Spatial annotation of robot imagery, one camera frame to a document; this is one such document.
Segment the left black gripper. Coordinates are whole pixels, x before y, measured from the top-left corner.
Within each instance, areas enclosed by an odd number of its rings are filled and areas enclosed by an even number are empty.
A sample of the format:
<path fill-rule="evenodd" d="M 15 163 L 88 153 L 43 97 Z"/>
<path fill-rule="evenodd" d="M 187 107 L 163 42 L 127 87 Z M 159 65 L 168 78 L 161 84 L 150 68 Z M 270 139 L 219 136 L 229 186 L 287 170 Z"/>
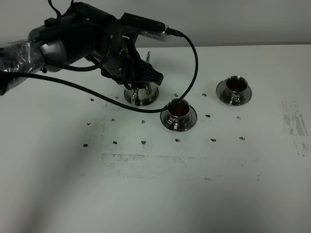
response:
<path fill-rule="evenodd" d="M 126 21 L 89 4 L 71 2 L 64 14 L 58 14 L 58 24 L 65 26 L 59 68 L 80 72 L 100 68 L 103 75 L 124 85 L 161 85 L 163 74 L 141 60 L 135 48 L 138 31 Z"/>

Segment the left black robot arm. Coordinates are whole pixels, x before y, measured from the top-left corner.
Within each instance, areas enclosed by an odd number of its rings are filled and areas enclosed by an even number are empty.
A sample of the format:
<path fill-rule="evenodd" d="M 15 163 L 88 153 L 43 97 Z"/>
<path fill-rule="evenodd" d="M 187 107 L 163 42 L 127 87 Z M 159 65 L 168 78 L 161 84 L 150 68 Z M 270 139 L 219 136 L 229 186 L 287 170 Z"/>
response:
<path fill-rule="evenodd" d="M 1 72 L 37 73 L 100 69 L 118 84 L 160 85 L 163 75 L 141 59 L 139 35 L 163 40 L 166 25 L 129 13 L 121 18 L 83 2 L 72 2 L 63 15 L 46 19 L 25 40 L 0 49 Z"/>

